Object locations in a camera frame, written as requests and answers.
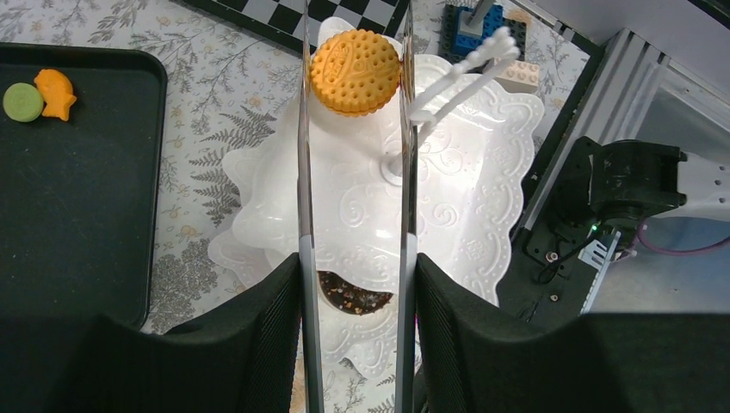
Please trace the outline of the green macaron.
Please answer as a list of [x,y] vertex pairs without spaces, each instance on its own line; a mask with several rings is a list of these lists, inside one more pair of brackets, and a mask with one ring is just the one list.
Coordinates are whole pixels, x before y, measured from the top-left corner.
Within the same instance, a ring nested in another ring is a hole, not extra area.
[[14,83],[3,94],[3,111],[17,122],[36,120],[42,113],[44,100],[29,83]]

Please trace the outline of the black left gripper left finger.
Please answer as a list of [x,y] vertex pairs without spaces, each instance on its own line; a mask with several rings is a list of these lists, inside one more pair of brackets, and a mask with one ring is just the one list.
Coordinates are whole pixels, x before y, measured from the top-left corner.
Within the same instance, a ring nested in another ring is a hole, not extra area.
[[1,321],[4,412],[286,412],[300,260],[163,335],[105,316]]

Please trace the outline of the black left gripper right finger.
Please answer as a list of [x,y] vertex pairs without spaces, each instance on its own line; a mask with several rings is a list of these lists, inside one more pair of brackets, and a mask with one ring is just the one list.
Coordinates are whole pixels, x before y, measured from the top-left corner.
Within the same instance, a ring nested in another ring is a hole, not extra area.
[[433,412],[726,412],[726,314],[589,313],[554,330],[509,315],[428,256],[415,269]]

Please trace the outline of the white three-tier dessert stand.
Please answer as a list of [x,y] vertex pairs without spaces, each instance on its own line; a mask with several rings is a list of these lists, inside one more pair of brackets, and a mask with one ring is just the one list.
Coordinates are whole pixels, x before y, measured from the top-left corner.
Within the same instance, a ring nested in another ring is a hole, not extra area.
[[[308,99],[316,268],[393,294],[364,316],[341,312],[319,294],[324,363],[348,359],[369,379],[393,364],[396,351],[402,189],[388,162],[400,155],[399,109],[393,98],[373,114],[345,117]],[[543,115],[538,96],[491,82],[441,120],[419,150],[418,251],[492,304],[510,265],[510,230],[523,210],[521,182]],[[273,135],[222,161],[242,207],[208,254],[246,287],[298,248],[298,118],[293,99]]]

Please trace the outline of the orange macaron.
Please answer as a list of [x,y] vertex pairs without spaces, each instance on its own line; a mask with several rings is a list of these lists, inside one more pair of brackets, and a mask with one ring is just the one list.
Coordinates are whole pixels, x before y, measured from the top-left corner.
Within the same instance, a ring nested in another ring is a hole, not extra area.
[[351,29],[328,39],[312,58],[314,95],[330,111],[350,117],[372,114],[396,94],[401,62],[382,35]]

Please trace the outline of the chocolate sprinkle donut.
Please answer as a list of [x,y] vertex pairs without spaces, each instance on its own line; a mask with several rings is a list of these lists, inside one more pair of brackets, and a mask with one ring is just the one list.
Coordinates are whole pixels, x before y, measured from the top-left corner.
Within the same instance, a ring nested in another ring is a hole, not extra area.
[[319,285],[326,300],[346,314],[364,316],[382,309],[393,298],[382,293],[357,287],[335,273],[318,271]]

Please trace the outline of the silver serving tongs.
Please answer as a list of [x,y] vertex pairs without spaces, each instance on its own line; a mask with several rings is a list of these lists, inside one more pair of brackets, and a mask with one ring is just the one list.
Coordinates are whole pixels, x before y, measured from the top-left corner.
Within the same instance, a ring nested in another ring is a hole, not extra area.
[[[297,134],[297,201],[299,219],[300,273],[302,276],[302,335],[306,371],[306,408],[310,412],[324,409],[322,356],[319,346],[318,276],[315,268],[315,244],[312,218],[312,178],[310,161],[309,114],[307,99],[311,83],[310,32],[303,33],[302,73]],[[415,64],[412,49],[412,3],[406,4],[402,48],[404,69],[400,76],[401,153],[388,162],[402,178],[402,210],[399,265],[399,309],[397,322],[397,360],[394,409],[412,412],[414,402],[414,357],[416,335],[415,267],[418,255],[417,189],[418,129],[409,118],[415,96]]]

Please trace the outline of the orange fish pastry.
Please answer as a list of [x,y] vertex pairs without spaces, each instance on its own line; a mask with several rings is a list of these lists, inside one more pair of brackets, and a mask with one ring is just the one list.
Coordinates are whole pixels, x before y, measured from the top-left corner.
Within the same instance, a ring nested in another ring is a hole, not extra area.
[[45,102],[41,115],[68,121],[71,106],[77,101],[70,79],[56,69],[41,69],[34,83]]

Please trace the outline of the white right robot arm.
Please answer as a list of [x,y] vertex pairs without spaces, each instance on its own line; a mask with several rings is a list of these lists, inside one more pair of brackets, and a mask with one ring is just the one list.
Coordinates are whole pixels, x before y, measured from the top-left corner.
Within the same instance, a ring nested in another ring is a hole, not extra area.
[[729,168],[677,146],[635,139],[577,139],[554,184],[552,206],[569,225],[621,234],[622,249],[645,219],[729,220]]

